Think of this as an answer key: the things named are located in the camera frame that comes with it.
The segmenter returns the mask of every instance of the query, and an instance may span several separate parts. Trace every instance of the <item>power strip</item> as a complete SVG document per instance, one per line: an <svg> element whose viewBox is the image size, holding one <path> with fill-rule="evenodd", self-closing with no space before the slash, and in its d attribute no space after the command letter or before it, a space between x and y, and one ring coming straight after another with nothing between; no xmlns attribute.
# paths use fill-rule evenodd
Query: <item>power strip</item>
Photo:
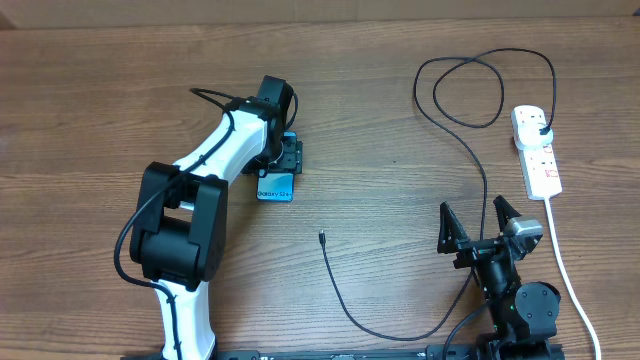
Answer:
<svg viewBox="0 0 640 360"><path fill-rule="evenodd" d="M582 309L578 297L573 291L569 275L564 267L562 255L560 254L560 246L558 245L558 236L553 222L553 213L551 211L551 197L562 192L562 184L560 183L560 174L558 173L558 164L551 147L553 141L553 133L549 131L547 134L540 134L539 129L546 126L544 111L531 105L522 105L516 107L511 112L511 121L513 124L513 138L518 153L520 155L520 164L522 165L522 175L524 184L527 188L527 196L531 200L544 200L547 218L549 220L549 233L551 234L551 243L553 252L556 255L560 274L569 292L569 297L578 310L580 317L584 321L591 339L593 340L594 353L596 360L601 359L600 341L596 334L591 321Z"/></svg>

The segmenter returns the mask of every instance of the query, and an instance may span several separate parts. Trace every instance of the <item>black cable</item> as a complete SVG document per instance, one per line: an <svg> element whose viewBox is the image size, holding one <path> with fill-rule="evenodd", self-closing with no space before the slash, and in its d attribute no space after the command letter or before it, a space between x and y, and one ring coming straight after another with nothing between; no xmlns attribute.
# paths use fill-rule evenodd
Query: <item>black cable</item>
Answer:
<svg viewBox="0 0 640 360"><path fill-rule="evenodd" d="M338 296L338 300L340 301L340 305L342 306L342 310L344 311L345 315L347 315L347 317L349 318L349 320L351 320L353 325L358 327L360 330L366 332L369 335L373 335L382 339L394 340L394 341L417 341L433 335L447 321L447 319L449 318L449 315L451 315L451 312L453 312L453 309L458 304L458 301L460 301L462 294L467 289L467 285L469 285L469 281L471 281L471 278L472 278L473 270L471 270L471 272L469 273L469 276L467 276L467 280L464 282L464 285L462 285L462 288L460 289L460 292L458 292L458 295L456 296L455 300L453 300L453 304L451 304L451 307L449 308L447 313L444 315L440 323L433 328L433 330L420 336L406 337L406 338L380 334L378 332L369 330L366 327L362 326L358 321L356 321L356 319L353 318L353 316L351 316L351 314L349 313L349 310L347 310L347 306L344 304L344 300L342 300L342 295L340 294L340 290L338 290L338 285L336 285L336 280L333 278L333 273L331 272L331 266L329 265L329 259L327 259L327 250L325 248L327 240L324 235L324 232L320 231L320 234L318 234L318 237L320 239L320 245L322 246L322 255L324 256L324 263L327 266L327 272L329 273L329 277L331 278L331 283L333 284L333 289L336 291L336 295Z"/></svg>
<svg viewBox="0 0 640 360"><path fill-rule="evenodd" d="M433 86L433 91L432 91L433 102L436 105L436 107L438 108L438 110L442 113L442 115L444 115L446 118L448 118L449 120L455 122L458 125L462 125L462 126L466 126L466 127L470 127L470 128L476 128L476 129L489 127L494 122L496 122L496 120L498 119L498 117L500 117L500 114L502 113L502 108L504 106L504 81L502 80L502 76L500 75L500 72L498 72L498 70L495 67L493 67L492 65L490 65L490 64L488 64L488 63L486 63L486 62L484 62L482 60L479 60L479 58L482 57L482 56L488 55L488 54L492 54L492 53L496 53L496 52L502 52L502 51L515 51L515 52L525 52L525 53L534 54L534 55L537 55L537 56L543 58L547 62L547 65L549 65L549 69L551 70L552 85L553 85L553 102L551 104L551 115L549 117L549 123L547 124L547 126L545 126L544 128L542 128L540 130L540 134L546 135L549 132L549 130L551 129L551 124L553 123L553 119L555 117L555 111L556 111L556 93L557 93L557 89L556 89L556 72L555 72L555 69L553 68L553 64L551 64L551 60L549 60L549 58L547 58L546 56L544 56L543 54L541 54L541 53L539 53L537 51L528 50L528 49L521 49L521 48L500 48L500 49L494 49L494 50L485 51L485 52L483 52L483 53L481 53L479 55L473 56L473 57L451 56L451 57L434 58L434 59L427 60L422 65L420 65L420 67L418 68L418 72L416 73L415 80L413 82L413 100L416 103L416 107L418 108L420 113L422 113L422 115L425 118L427 118L427 120L431 121L434 125L438 126L442 130L447 132L449 135L453 136L456 140L458 140L458 142L460 142L460 144L462 144L462 146L464 146L465 149L467 149L467 151L469 152L469 154L473 158L474 162L478 166L478 169L480 170L480 174L482 175L482 182L483 182L482 218L481 218L481 222L480 222L480 240L484 239L484 223L485 223L485 217L486 217L487 192L488 192L487 175L485 174L484 168L482 167L482 164L480 163L480 160L478 160L478 158L474 154L473 150L471 150L471 148L467 145L467 143L465 143L453 131L449 130L444 125L440 124L439 122L437 122L433 118L431 118L429 115L427 115L427 113L422 109L422 106L420 105L420 101L418 100L418 96L417 96L417 85L418 85L418 79L420 78L420 73L422 72L422 69L425 66L427 66L428 64L433 63L433 62L437 62L437 61L445 61L445 60L462 60L461 63L458 63L457 65L455 65L452 68L450 68L449 70L447 70L444 74L442 74L438 78L438 80L436 80L436 82L435 82L435 84ZM464 66L466 64L469 64L471 62L476 62L476 63L478 63L480 65L484 65L484 66L488 67L489 69L491 69L494 72L494 74L496 74L496 76L498 77L498 81L500 82L500 104L498 106L498 111L496 112L496 115L493 117L493 119L491 119L489 122L487 122L485 124L480 124L480 125L465 123L465 122L463 122L463 121L461 121L459 119L456 119L455 117L449 115L449 113L447 113L440 106L440 103L438 102L438 98L437 98L437 88L438 88L438 85L440 84L440 82L442 82L442 80L447 75L449 75L450 73L452 73L453 71L455 71L459 67ZM513 272L514 264L513 264L513 259L511 257L511 252L510 252L510 250L508 248L508 244L505 244L505 251L508 252L507 255L509 256L509 261L511 263L510 264L511 265L511 270ZM502 298L503 296L505 296L508 293L509 289L511 288L511 285L513 284L513 281L514 281L514 279L512 277L510 277L509 281L507 283L507 286L503 289L501 294L498 296L498 299ZM442 352L442 359L443 360L446 360L447 349L448 349L451 341L455 337L455 334L460 330L460 328L462 328L468 321L470 321L471 319L473 319L476 316L478 316L486 307L490 306L491 303L492 303L491 300L487 301L484 305L482 305L476 311L474 311L473 313L469 314L466 318L464 318L451 331L451 334L447 338L447 341L445 342L445 345L443 347L443 352Z"/></svg>
<svg viewBox="0 0 640 360"><path fill-rule="evenodd" d="M174 349L176 350L176 353L178 354L178 360L182 360L182 352L180 351L180 339L178 337L178 318L177 318L177 314L176 314L176 303L175 303L175 297L171 294L171 291L169 291L169 289L167 289L166 287L157 284L157 283L153 283L150 281L143 281L143 280L138 280L135 278L132 278L131 276L127 275L124 270L122 269L122 266L120 264L120 251L122 250L122 244L124 243L124 239L127 236L127 233L129 233L129 231L131 230L131 228L133 227L133 224L136 222L136 220L138 220L138 218L140 217L140 215L142 214L142 212L156 199L158 198L158 196L162 195L165 191L167 191L168 189L170 189L172 186L174 186L175 184L177 184L180 180L182 180L182 178L190 173L191 171L193 171L194 169L198 168L200 165L202 165L211 155L213 155L213 153L215 153L223 144L225 141L227 141L227 139L231 136L231 133L235 130L234 126L235 126L235 122L233 119L233 115L231 114L231 111L229 111L229 109L227 107L225 107L222 103L218 102L215 99L212 99L206 95L204 95L203 93L208 93L208 94L214 94L214 95L218 95L218 96L223 96L229 99L240 99L240 98L234 98L231 95L227 95L227 94L223 94L217 91L213 91L213 90L206 90L206 89L191 89L191 92L198 95L199 97L215 104L217 107L219 107L220 109L222 109L222 111L227 114L227 116L229 117L229 128L227 129L227 132L224 134L224 136L222 137L222 139L220 139L220 141L215 144L211 149L209 149L205 154L201 155L198 160L196 162L194 162L191 166L187 167L184 171L181 171L180 174L178 174L177 176L175 176L174 178L172 178L169 182L167 182L165 185L163 185L162 187L160 187L160 189L154 193L149 200L147 200L142 206L140 206L140 208L138 210L136 210L135 213L133 213L133 215L129 218L129 221L127 221L127 223L125 224L125 226L122 228L122 231L120 231L120 235L118 236L118 240L116 241L116 246L115 249L113 251L113 264L116 268L116 272L118 273L118 275L120 275L120 277L131 283L134 285L138 285L138 286L143 286L143 287L149 287L149 288L153 288L156 290L161 291L162 293L164 293L167 296L167 303L170 305L171 307L171 322L172 322L172 327L173 327L173 343L174 343Z"/></svg>
<svg viewBox="0 0 640 360"><path fill-rule="evenodd" d="M543 54L537 52L537 51L533 51L533 50L527 50L527 49L519 49L519 48L501 48L501 49L494 49L494 50L489 50L486 52L483 52L482 54L473 56L473 57L465 57L465 56L448 56L448 57L440 57L440 58L434 58L434 59L430 59L425 61L422 65L420 65L420 67L418 68L418 72L416 73L416 77L415 80L413 82L413 100L416 103L416 106L418 107L418 110L420 111L420 113L422 113L422 115L427 118L427 120L431 121L434 125L438 126L439 128L441 128L442 130L444 130L445 132L447 132L449 135L453 136L456 140L458 140L458 142L460 142L460 144L462 144L462 146L465 147L465 149L467 149L467 151L469 152L469 154L471 155L471 157L473 158L474 162L476 163L476 165L478 166L478 169L480 170L480 174L482 175L482 182L483 182L483 186L484 186L484 190L483 190L483 200L482 200L482 218L480 221L480 240L484 239L484 223L485 223L485 217L486 217L486 209L487 209L487 192L488 192L488 185L487 185L487 175L484 172L484 168L482 167L482 164L480 163L480 160L478 160L478 158L476 157L476 155L474 154L474 152L471 150L471 148L467 145L467 143L465 143L458 135L456 135L453 131L449 130L448 128L446 128L444 125L440 124L439 122L435 121L433 118L431 118L429 115L427 115L427 113L422 109L422 106L420 105L420 101L418 100L418 96L417 96L417 86L418 86L418 80L420 78L420 73L422 72L422 69L434 62L437 61L445 61L445 60L462 60L461 63L453 66L451 69L447 70L444 74L442 74L442 76L440 76L438 78L438 80L436 80L434 86L433 86L433 102L436 105L436 107L438 108L438 110L440 110L440 112L447 117L449 120L455 122L456 124L462 125L462 126L466 126L466 127L471 127L471 128L486 128L491 126L494 122L496 122L496 120L498 119L498 117L500 116L500 114L502 113L502 107L504 106L504 81L502 80L502 76L500 75L500 72L492 65L479 60L480 57L488 55L488 54L492 54L495 52L501 52L501 51L516 51L516 52L526 52L526 53L531 53L537 56L542 57L547 64L549 65L549 69L551 70L551 77L553 80L553 103L551 105L551 116L549 119L549 124L540 130L541 134L546 134L549 129L551 129L551 123L553 122L553 118L555 116L555 111L556 111L556 73L555 70L553 68L553 65L551 64L551 61L549 60L549 58L547 58L546 56L544 56ZM440 84L440 82L450 73L452 73L454 70L456 70L457 68L469 64L471 62L476 62L480 65L484 65L486 67L488 67L489 69L491 69L494 74L496 74L496 76L498 77L498 81L500 82L500 105L498 107L498 111L496 112L496 115L493 117L493 119L491 119L489 122L485 123L485 124L481 124L481 125L474 125L474 124L468 124L465 123L463 121L460 121L459 119L456 119L455 117L449 115L441 106L440 103L438 102L438 98L436 95L436 91L438 88L438 85Z"/></svg>
<svg viewBox="0 0 640 360"><path fill-rule="evenodd" d="M289 122L287 122L287 125L285 125L284 127L284 131L289 130L291 125L293 125L293 122L296 120L296 115L298 114L298 94L296 94L296 92L293 91L293 87L291 87L291 85L287 84L287 87L289 88L289 90L291 91L291 94L293 95L293 101L295 103L295 107L293 110L293 115L291 115L291 119L289 120Z"/></svg>
<svg viewBox="0 0 640 360"><path fill-rule="evenodd" d="M491 304L492 304L491 300L487 301L482 306L474 310L471 314L467 315L464 319L462 319L462 321L460 321L458 325L456 325L456 327L454 327L453 330L451 330L451 333L447 337L447 341L444 342L444 346L442 347L442 360L447 360L449 345L451 345L451 342L453 341L453 338L456 336L458 331L460 331L460 329L462 329L462 327L465 326L469 321L475 319L476 317L478 317L478 315L482 314L484 309L489 307Z"/></svg>

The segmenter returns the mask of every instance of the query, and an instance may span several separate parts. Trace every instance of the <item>wood grain surface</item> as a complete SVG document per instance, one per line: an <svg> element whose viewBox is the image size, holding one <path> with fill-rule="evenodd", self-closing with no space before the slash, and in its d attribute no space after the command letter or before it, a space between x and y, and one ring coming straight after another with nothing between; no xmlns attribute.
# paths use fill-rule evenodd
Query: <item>wood grain surface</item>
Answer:
<svg viewBox="0 0 640 360"><path fill-rule="evenodd" d="M258 203L253 177L231 187L226 253L210 290L220 348L442 343L481 303L479 289L467 290L427 341L371 337L342 313L317 232L327 233L337 282L363 324L396 336L437 324L467 275L436 253L438 206L449 201L477 238L482 181L465 150L417 112L413 77L433 57L520 46L546 54L558 73L564 192L552 204L573 286L604 357L637 359L639 33L636 18L0 32L0 358L117 359L162 348L155 294L113 268L116 235L144 168L188 154L220 120L188 89L249 96L265 74L287 79L300 96L293 129L305 144L304 174L290 204ZM543 204L526 198L509 111L548 110L549 71L525 54L486 60L504 76L505 113L484 130L446 125L483 162L490 199L502 194L546 224ZM431 86L448 67L435 64L421 79L419 97L432 114ZM439 90L444 108L474 123L492 116L498 94L494 75L476 65ZM487 236L497 233L493 214L489 207ZM590 339L544 239L519 273L560 289L553 342L569 359L590 359ZM490 330L485 316L456 342Z"/></svg>

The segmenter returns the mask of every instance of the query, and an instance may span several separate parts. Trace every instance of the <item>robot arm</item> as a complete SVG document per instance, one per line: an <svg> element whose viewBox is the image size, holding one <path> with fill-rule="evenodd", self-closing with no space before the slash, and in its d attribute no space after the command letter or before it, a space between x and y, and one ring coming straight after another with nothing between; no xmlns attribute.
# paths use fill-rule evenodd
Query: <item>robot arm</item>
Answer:
<svg viewBox="0 0 640 360"><path fill-rule="evenodd" d="M193 170L193 175L206 178L217 176L231 184L240 174L245 164L258 156L265 147L267 140L267 123L255 114L244 111L233 111L235 131L229 139L207 161ZM176 161L173 165L180 170L192 165L199 157L217 144L230 126L229 117L225 114L222 122L196 150L186 157ZM180 207L193 211L194 204L182 201ZM211 358L216 337L209 322L209 282L202 281L195 289L189 291L184 285L172 281L158 280L176 297L176 313L178 318L178 334L181 342L183 360L203 360ZM164 325L165 346L162 357L166 360L177 359L174 350L173 324L171 308L167 296L156 290L162 322Z"/></svg>
<svg viewBox="0 0 640 360"><path fill-rule="evenodd" d="M235 131L207 161L191 171L200 177L216 176L229 185L253 158L260 155L267 143L267 122L257 115L236 110L232 112ZM218 128L191 154L173 163L184 170L198 161L202 154L217 144L229 129L229 117L224 114ZM193 203L182 202L180 207L193 211Z"/></svg>
<svg viewBox="0 0 640 360"><path fill-rule="evenodd" d="M207 360L215 353L208 288L224 251L228 186L243 170L291 170L278 163L285 152L283 136L292 96L293 91L284 80L265 76L257 97L230 103L234 131L202 165L188 174L182 172L223 139L231 126L226 113L218 128L191 154L173 166L152 163L145 170L138 208L175 177L180 175L184 180L176 181L145 209L133 228L131 259L142 265L146 278L171 292L177 318L172 319L167 296L156 290L165 346L162 353L139 359L177 360L180 351L182 360ZM300 166L293 169L301 171ZM178 206L193 212L191 222L165 216L165 208ZM179 350L174 343L174 321Z"/></svg>

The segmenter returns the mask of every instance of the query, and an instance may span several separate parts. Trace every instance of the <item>black bracket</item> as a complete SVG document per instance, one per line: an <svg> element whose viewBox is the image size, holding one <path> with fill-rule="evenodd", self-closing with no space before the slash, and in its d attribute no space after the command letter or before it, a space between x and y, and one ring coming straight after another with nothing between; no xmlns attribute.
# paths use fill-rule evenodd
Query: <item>black bracket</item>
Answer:
<svg viewBox="0 0 640 360"><path fill-rule="evenodd" d="M513 208L513 206L511 206L511 204L507 202L507 200L505 200L502 197L502 195L498 195L493 200L493 205L495 205L496 207L496 213L498 215L498 225L500 226L500 232L504 232L504 228L505 226L507 226L507 223L509 222L509 220L511 220L514 217L522 216L520 215L519 212L516 211L516 209Z"/></svg>
<svg viewBox="0 0 640 360"><path fill-rule="evenodd" d="M178 168L151 163L142 176L138 209L178 176ZM182 178L142 212L133 227L129 253L142 265L144 277L170 280L195 290L213 278L224 252L228 183L215 176L182 174ZM192 203L191 222L164 215L182 201Z"/></svg>
<svg viewBox="0 0 640 360"><path fill-rule="evenodd" d="M240 105L241 111L255 114L267 123L266 144L250 163L266 168L275 162L283 152L282 136L286 131L287 110L291 104L293 89L283 79L265 75L258 89L258 95L249 97L249 102Z"/></svg>
<svg viewBox="0 0 640 360"><path fill-rule="evenodd" d="M282 153L277 160L265 164L258 159L252 159L242 169L243 174L265 177L268 173L302 174L302 141L298 141L295 134L282 136Z"/></svg>
<svg viewBox="0 0 640 360"><path fill-rule="evenodd" d="M469 236L464 230L456 214L446 202L440 204L440 234L438 235L438 253L451 254L457 252L458 245L469 242Z"/></svg>

